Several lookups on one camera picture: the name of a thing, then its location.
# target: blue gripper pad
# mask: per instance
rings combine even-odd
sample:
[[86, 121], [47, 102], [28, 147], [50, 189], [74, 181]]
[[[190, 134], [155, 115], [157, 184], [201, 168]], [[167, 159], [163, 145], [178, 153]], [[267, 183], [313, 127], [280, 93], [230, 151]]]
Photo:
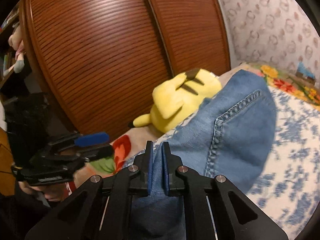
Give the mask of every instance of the blue gripper pad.
[[153, 142], [149, 144], [149, 152], [150, 152], [150, 158], [149, 158], [149, 167], [148, 167], [148, 195], [150, 195], [151, 192], [151, 186], [152, 186], [152, 167], [153, 167]]
[[75, 145], [79, 147], [87, 147], [95, 144], [107, 143], [108, 141], [109, 141], [109, 135], [105, 132], [99, 132], [99, 133], [84, 135], [75, 139]]
[[164, 182], [164, 193], [166, 195], [169, 194], [169, 172], [168, 172], [168, 165], [167, 165], [167, 158], [164, 152], [164, 146], [161, 145], [161, 153], [162, 153], [162, 171], [163, 171], [163, 182]]

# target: blue floral pattern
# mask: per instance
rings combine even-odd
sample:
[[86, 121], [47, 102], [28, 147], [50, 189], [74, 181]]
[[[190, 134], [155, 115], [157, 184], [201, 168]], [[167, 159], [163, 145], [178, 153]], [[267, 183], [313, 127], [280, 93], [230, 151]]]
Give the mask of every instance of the blue floral pattern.
[[[320, 112], [281, 90], [269, 89], [277, 107], [274, 143], [247, 196], [293, 240], [320, 201]], [[179, 133], [193, 116], [164, 134], [154, 147]]]

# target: wallpaper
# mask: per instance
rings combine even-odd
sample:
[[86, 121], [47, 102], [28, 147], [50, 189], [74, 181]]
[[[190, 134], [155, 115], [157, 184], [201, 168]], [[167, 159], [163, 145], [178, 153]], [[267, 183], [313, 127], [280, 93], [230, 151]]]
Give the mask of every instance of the wallpaper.
[[302, 62], [319, 87], [319, 35], [295, 0], [220, 0], [220, 5], [236, 59], [232, 67], [264, 62], [296, 73]]

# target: yellow plush toy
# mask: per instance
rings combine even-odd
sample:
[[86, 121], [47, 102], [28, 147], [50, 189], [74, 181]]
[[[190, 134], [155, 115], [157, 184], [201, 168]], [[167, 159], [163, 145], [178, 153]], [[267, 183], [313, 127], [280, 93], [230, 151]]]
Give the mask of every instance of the yellow plush toy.
[[220, 90], [220, 81], [207, 70], [198, 68], [181, 73], [153, 90], [150, 114], [137, 117], [133, 125], [152, 123], [166, 133], [195, 112], [204, 98], [211, 98]]

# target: blue denim fabric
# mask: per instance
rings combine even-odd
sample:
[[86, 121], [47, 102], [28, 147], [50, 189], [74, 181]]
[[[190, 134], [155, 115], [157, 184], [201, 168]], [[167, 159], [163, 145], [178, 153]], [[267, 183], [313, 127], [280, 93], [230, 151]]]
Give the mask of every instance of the blue denim fabric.
[[[263, 170], [275, 124], [265, 81], [240, 70], [167, 141], [185, 166], [208, 177], [223, 174], [246, 193]], [[185, 239], [183, 200], [164, 194], [161, 145], [154, 151], [150, 196], [132, 201], [131, 239]]]

